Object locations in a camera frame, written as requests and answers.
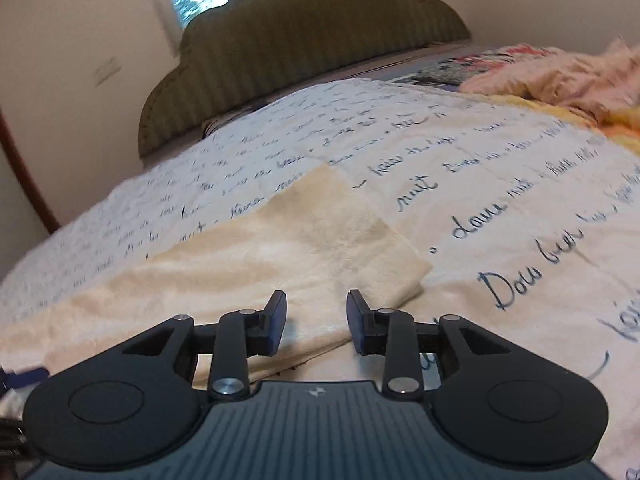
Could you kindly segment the white bedspread with script text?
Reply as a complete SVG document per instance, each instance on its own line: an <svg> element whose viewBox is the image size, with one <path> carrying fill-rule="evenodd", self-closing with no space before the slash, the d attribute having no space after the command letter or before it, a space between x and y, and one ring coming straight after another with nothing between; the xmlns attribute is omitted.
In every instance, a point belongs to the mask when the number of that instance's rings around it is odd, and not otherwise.
<svg viewBox="0 0 640 480"><path fill-rule="evenodd" d="M596 461L639 474L639 159L526 108L352 79L221 128L130 179L30 252L1 286L1 330L327 166L430 264L407 304L454 312L590 378L610 422ZM341 346L266 378L377 378Z"/></svg>

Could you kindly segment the yellow orange cloth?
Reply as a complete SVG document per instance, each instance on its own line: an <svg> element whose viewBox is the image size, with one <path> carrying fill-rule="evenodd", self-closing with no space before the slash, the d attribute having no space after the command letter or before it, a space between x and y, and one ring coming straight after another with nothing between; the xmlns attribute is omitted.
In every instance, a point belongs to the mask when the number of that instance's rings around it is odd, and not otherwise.
<svg viewBox="0 0 640 480"><path fill-rule="evenodd" d="M480 96L483 101L492 104L504 104L516 107L528 108L535 112L554 116L564 122L586 127L611 140L626 150L640 154L639 150L639 107L633 106L610 113L602 122L598 122L588 114L577 108L565 108L553 106L538 101L526 100L518 96Z"/></svg>

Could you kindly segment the pink crumpled blanket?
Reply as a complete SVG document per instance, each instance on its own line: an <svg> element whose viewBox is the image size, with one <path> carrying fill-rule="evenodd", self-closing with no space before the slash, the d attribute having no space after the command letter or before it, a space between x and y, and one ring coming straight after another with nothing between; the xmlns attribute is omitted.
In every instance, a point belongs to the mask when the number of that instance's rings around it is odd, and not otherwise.
<svg viewBox="0 0 640 480"><path fill-rule="evenodd" d="M639 48L617 39L598 55L562 51L479 74L459 90L577 108L603 122L639 105Z"/></svg>

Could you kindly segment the green striped scalloped headboard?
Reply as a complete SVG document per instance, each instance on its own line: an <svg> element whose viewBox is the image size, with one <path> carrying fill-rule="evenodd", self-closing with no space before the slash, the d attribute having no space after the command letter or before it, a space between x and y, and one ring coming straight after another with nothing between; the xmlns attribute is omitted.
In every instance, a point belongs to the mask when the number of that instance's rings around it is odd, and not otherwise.
<svg viewBox="0 0 640 480"><path fill-rule="evenodd" d="M183 29L177 67L142 107L139 155L334 70L470 38L442 0L227 0Z"/></svg>

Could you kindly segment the brown wooden door frame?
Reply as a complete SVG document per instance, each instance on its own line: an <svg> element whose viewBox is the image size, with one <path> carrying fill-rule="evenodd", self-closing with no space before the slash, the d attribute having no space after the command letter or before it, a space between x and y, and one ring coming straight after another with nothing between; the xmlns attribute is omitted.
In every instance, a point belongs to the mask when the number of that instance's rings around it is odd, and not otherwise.
<svg viewBox="0 0 640 480"><path fill-rule="evenodd" d="M23 192L32 205L32 208L34 208L44 228L49 234L53 234L61 227L60 222L55 218L52 210L40 193L40 189L35 184L24 159L22 159L3 114L0 114L0 141L2 150L4 154L6 154L6 159L17 178L17 182L21 185Z"/></svg>

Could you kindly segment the white wall socket plate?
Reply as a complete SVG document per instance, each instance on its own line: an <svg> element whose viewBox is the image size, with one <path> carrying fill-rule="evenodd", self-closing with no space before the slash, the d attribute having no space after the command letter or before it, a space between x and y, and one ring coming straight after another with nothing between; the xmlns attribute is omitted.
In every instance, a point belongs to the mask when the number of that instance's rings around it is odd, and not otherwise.
<svg viewBox="0 0 640 480"><path fill-rule="evenodd" d="M122 63L119 58L112 56L107 61L103 62L93 72L93 83L96 87L109 80L114 75L118 74L122 70Z"/></svg>

